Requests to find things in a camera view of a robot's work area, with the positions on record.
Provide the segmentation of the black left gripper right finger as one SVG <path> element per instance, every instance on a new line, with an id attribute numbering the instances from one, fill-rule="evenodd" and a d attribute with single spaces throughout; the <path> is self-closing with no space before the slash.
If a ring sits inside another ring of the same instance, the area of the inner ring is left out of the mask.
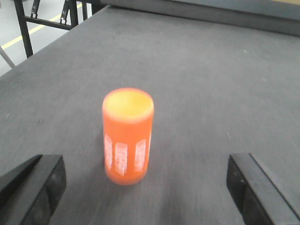
<path id="1" fill-rule="evenodd" d="M 251 153 L 230 154 L 226 185 L 247 225 L 298 225 L 300 192 Z"/>

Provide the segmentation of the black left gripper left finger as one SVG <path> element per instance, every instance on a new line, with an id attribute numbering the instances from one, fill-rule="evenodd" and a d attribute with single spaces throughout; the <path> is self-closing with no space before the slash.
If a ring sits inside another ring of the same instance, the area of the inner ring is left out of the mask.
<path id="1" fill-rule="evenodd" d="M 62 155 L 35 155 L 0 178 L 2 225 L 47 225 L 67 186 Z"/>

